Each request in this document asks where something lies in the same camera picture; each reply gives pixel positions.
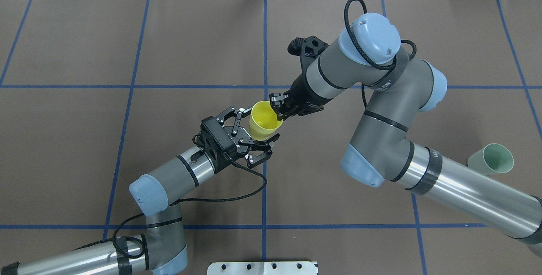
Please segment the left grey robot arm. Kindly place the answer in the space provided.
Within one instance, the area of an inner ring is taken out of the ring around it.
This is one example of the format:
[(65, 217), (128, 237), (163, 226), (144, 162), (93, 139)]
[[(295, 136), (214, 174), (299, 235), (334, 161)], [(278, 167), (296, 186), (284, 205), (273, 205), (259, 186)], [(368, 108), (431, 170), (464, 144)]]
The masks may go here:
[(145, 232), (119, 235), (33, 263), (15, 262), (2, 275), (176, 275), (188, 265), (181, 202), (186, 194), (227, 168), (249, 173), (272, 156), (279, 139), (275, 129), (263, 135), (256, 130), (256, 107), (229, 107), (201, 122), (193, 146), (164, 165), (142, 175), (129, 186), (144, 217)]

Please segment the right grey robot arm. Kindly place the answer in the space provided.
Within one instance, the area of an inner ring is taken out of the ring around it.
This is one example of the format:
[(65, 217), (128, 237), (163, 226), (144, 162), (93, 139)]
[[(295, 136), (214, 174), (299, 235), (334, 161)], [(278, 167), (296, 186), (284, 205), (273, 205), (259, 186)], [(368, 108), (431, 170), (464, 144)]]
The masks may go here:
[(341, 168), (355, 181), (389, 181), (463, 213), (510, 239), (541, 249), (541, 197), (496, 181), (412, 135), (424, 114), (447, 95), (444, 72), (412, 55), (410, 41), (380, 13), (351, 19), (331, 41), (292, 38), (287, 53), (300, 73), (285, 93), (271, 94), (279, 118), (323, 114), (354, 85), (371, 91), (347, 138)]

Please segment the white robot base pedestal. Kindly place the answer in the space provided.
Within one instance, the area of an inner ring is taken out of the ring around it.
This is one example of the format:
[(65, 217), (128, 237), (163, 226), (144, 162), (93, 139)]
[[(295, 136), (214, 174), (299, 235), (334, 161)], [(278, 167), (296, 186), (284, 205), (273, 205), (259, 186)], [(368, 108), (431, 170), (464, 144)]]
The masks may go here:
[(207, 275), (318, 275), (313, 261), (217, 262), (207, 268)]

